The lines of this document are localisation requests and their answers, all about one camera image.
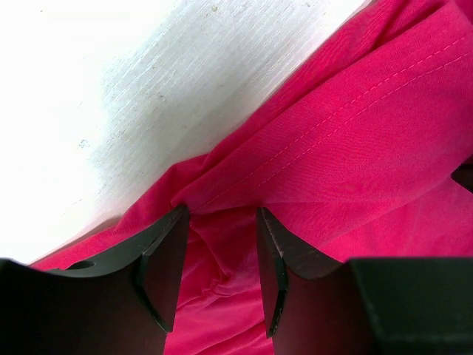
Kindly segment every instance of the black plastic part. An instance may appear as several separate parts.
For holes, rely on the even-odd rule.
[[[463,164],[452,173],[452,179],[473,194],[473,164]]]
[[[162,354],[187,237],[178,207],[67,270],[0,260],[0,354]]]
[[[263,308],[275,355],[473,354],[472,258],[341,264],[267,209],[257,220]]]

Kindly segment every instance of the stitching seam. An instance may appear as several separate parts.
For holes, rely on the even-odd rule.
[[[321,126],[322,124],[326,123],[328,120],[330,120],[333,116],[335,116],[338,112],[340,112],[341,110],[345,109],[346,107],[348,107],[349,105],[355,103],[357,100],[359,100],[360,98],[362,98],[363,96],[365,96],[367,93],[373,91],[374,89],[378,88],[379,86],[381,86],[382,84],[386,83],[387,81],[391,80],[392,78],[396,77],[397,75],[415,67],[416,65],[419,65],[423,62],[425,62],[426,60],[430,59],[431,57],[433,57],[434,55],[437,55],[441,52],[443,52],[444,50],[447,50],[449,49],[450,47],[456,45],[458,42],[462,41],[463,39],[465,39],[468,35],[470,35],[471,33],[467,33],[466,35],[464,35],[462,38],[459,38],[458,40],[454,41],[453,43],[449,44],[448,46],[446,46],[445,48],[443,48],[442,50],[438,50],[437,52],[431,54],[431,55],[428,55],[427,57],[425,57],[424,59],[414,63],[414,64],[411,64],[409,67],[406,67],[404,69],[402,69],[401,71],[399,72],[396,72],[395,74],[392,74],[391,76],[389,76],[388,78],[385,78],[383,81],[381,81],[380,83],[376,84],[374,87],[371,87],[370,89],[368,89],[367,91],[363,92],[361,95],[359,95],[358,97],[354,98],[353,100],[351,100],[350,102],[348,102],[347,104],[345,104],[344,106],[340,107],[339,109],[337,109],[332,115],[328,116],[327,118],[325,118],[322,122],[316,124],[315,126],[313,126],[312,128],[310,128],[308,131],[306,131],[306,133],[304,133],[303,135],[301,135],[299,138],[297,138],[295,141],[293,141],[292,143],[290,143],[289,145],[287,145],[283,150],[279,151],[276,155],[274,155],[270,160],[266,161],[264,164],[262,164],[260,167],[258,167],[256,170],[252,171],[252,173],[250,173],[249,175],[246,175],[243,179],[237,181],[236,183],[233,183],[232,185],[230,185],[230,187],[228,187],[226,190],[224,190],[223,192],[219,193],[217,196],[213,197],[212,199],[210,199],[209,201],[207,201],[206,203],[200,205],[199,207],[197,207],[195,209],[195,211],[198,211],[199,209],[201,209],[202,207],[205,207],[207,206],[209,203],[213,202],[214,200],[216,200],[217,198],[219,198],[220,196],[222,196],[223,194],[225,194],[226,192],[228,192],[229,190],[231,190],[232,188],[234,188],[235,186],[241,184],[243,181],[247,180],[249,177],[251,177],[253,174],[255,174],[256,172],[258,172],[260,169],[262,169],[264,166],[268,165],[270,162],[272,162],[274,159],[276,159],[277,157],[279,157],[283,152],[285,152],[287,149],[289,149],[292,145],[296,144],[298,141],[300,141],[303,137],[305,137],[306,135],[310,134],[314,129],[316,129],[317,127]],[[277,174],[278,172],[280,172],[281,170],[283,170],[285,167],[281,168],[280,170],[278,170],[275,174]],[[265,180],[263,183],[267,182],[268,180],[270,180],[275,174],[271,175],[267,180]],[[260,183],[257,187],[255,188],[252,188],[251,191],[253,191],[254,189],[257,189],[258,187],[260,187],[263,183]]]
[[[376,103],[378,103],[379,101],[383,100],[384,98],[388,97],[389,95],[393,94],[394,92],[402,89],[403,87],[405,87],[406,85],[408,84],[411,84],[413,81],[416,81],[417,79],[419,78],[422,78],[423,76],[425,75],[428,75],[428,74],[431,74],[432,72],[435,72],[437,70],[440,70],[444,67],[446,67],[447,65],[450,65],[450,64],[453,64],[455,63],[456,61],[459,61],[460,59],[468,56],[469,54],[471,54],[471,52],[467,53],[467,54],[463,54],[462,56],[454,59],[453,61],[449,61],[448,63],[438,67],[438,68],[435,68],[433,70],[430,70],[428,72],[425,72],[424,74],[422,75],[419,75],[409,81],[407,81],[405,84],[401,85],[400,87],[398,87],[397,89],[394,89],[393,91],[391,92],[388,92],[386,95],[384,96],[381,96],[378,100],[376,101],[373,101],[372,104],[370,104],[369,106],[365,107],[364,109],[362,109],[360,112],[358,112],[356,115],[354,115],[353,117],[351,117],[348,121],[345,121],[341,126],[337,127],[332,133],[330,133],[329,135],[326,135],[324,138],[322,138],[320,141],[318,141],[317,143],[313,144],[310,148],[308,148],[307,150],[305,150],[304,152],[302,152],[301,154],[297,155],[293,160],[291,160],[289,163],[287,163],[286,165],[284,165],[281,169],[277,170],[276,172],[274,172],[268,179],[264,180],[262,183],[260,183],[259,185],[257,185],[256,187],[253,187],[250,191],[253,191],[254,189],[258,189],[261,185],[267,183],[274,175],[277,175],[279,172],[281,172],[283,169],[286,169],[289,165],[291,165],[295,160],[299,159],[301,156],[303,156],[304,154],[306,154],[307,152],[309,152],[310,150],[312,150],[313,148],[315,148],[317,145],[319,145],[321,142],[325,141],[327,138],[329,138],[331,135],[333,135],[335,132],[337,132],[338,130],[340,130],[344,125],[348,124],[351,120],[353,120],[354,118],[358,117],[361,113],[365,112],[367,109],[369,109],[371,106],[375,105]]]

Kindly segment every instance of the pink cloth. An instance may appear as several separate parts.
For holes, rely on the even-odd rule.
[[[255,210],[340,260],[473,255],[473,5],[377,1],[212,152],[176,164],[116,227],[42,260],[66,268],[187,204],[191,231],[166,354],[272,354]]]

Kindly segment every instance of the white surface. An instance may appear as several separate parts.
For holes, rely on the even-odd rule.
[[[156,2],[2,15],[0,257],[31,262],[121,215],[238,127],[363,0]]]

